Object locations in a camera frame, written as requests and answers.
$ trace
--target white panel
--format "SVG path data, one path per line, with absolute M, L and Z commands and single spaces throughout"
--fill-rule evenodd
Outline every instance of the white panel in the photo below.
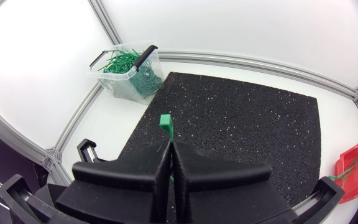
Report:
M 339 155 L 358 143 L 358 110 L 353 101 L 336 93 L 287 78 L 236 68 L 162 62 L 164 75 L 170 71 L 211 75 L 244 82 L 272 86 L 317 98 L 321 126 L 320 177 L 334 174 Z M 62 164 L 72 176 L 71 167 L 80 160 L 76 146 L 88 138 L 97 144 L 96 153 L 102 159 L 117 159 L 132 134 L 146 106 L 113 98 L 103 90 L 93 103 L 73 136 L 62 157 Z M 326 223 L 347 223 L 357 210 L 358 198 L 338 205 Z
M 358 1 L 102 1 L 123 42 L 300 67 L 358 87 Z
M 87 0 L 0 5 L 0 114 L 52 147 L 95 79 L 90 62 L 111 45 Z

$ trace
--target green block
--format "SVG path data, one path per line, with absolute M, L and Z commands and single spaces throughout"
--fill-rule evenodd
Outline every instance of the green block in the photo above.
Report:
M 169 133 L 171 142 L 173 142 L 173 123 L 170 114 L 161 114 L 160 127 L 161 129 Z

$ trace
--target green wire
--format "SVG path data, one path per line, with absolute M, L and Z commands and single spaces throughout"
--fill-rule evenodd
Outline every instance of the green wire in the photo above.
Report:
M 339 174 L 338 176 L 328 176 L 331 180 L 342 180 L 342 187 L 345 185 L 345 181 L 347 177 L 349 177 L 355 170 L 356 170 L 356 164 L 358 163 L 358 158 L 353 160 L 348 167 L 345 169 L 345 171 L 342 174 Z
M 108 64 L 101 67 L 98 71 L 103 70 L 104 73 L 118 73 L 123 74 L 128 72 L 135 64 L 140 55 L 132 49 L 133 52 L 123 52 L 121 50 L 107 50 L 111 52 L 111 58 L 107 59 Z M 129 79 L 136 91 L 147 99 L 156 94 L 162 85 L 162 78 L 156 76 L 152 70 L 152 62 L 146 59 L 144 63 L 138 68 L 138 72 Z

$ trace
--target black foam mat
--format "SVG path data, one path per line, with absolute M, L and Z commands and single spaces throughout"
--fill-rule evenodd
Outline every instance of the black foam mat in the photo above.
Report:
M 175 140 L 207 153 L 273 167 L 271 183 L 292 205 L 319 177 L 321 133 L 316 98 L 253 83 L 170 73 L 120 156 L 168 139 L 161 114 L 173 118 Z M 175 221 L 170 189 L 167 221 Z

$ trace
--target clear plastic bin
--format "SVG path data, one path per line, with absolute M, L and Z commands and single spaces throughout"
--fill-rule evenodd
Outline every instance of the clear plastic bin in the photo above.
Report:
M 161 87 L 164 78 L 154 43 L 137 42 L 114 45 L 109 50 L 102 51 L 89 66 L 90 71 L 87 74 L 98 78 L 100 84 L 114 97 L 148 105 Z M 140 57 L 125 73 L 109 72 L 106 65 L 113 57 L 122 54 L 113 50 L 133 54 L 137 52 Z

